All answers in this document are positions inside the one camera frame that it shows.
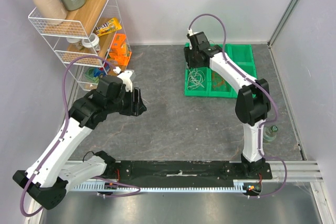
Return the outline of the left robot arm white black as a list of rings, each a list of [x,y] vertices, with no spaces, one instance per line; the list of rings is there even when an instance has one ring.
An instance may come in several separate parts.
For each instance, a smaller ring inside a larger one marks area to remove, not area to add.
[[[24,190],[20,201],[29,194],[42,208],[55,208],[68,191],[87,179],[111,178],[116,160],[105,151],[96,152],[89,160],[65,170],[64,165],[77,146],[103,122],[108,114],[139,116],[147,110],[141,90],[128,77],[105,76],[96,89],[76,100],[62,129],[27,170],[17,170],[13,180]]]

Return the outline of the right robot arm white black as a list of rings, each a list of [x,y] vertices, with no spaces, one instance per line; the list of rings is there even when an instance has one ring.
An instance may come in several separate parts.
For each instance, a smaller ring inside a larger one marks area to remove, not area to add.
[[[262,139],[264,123],[271,109],[268,82],[246,73],[230,59],[223,47],[212,46],[204,32],[189,29],[186,36],[190,41],[184,48],[188,68],[211,69],[237,93],[235,113],[244,130],[240,172],[245,178],[254,178],[266,163]]]

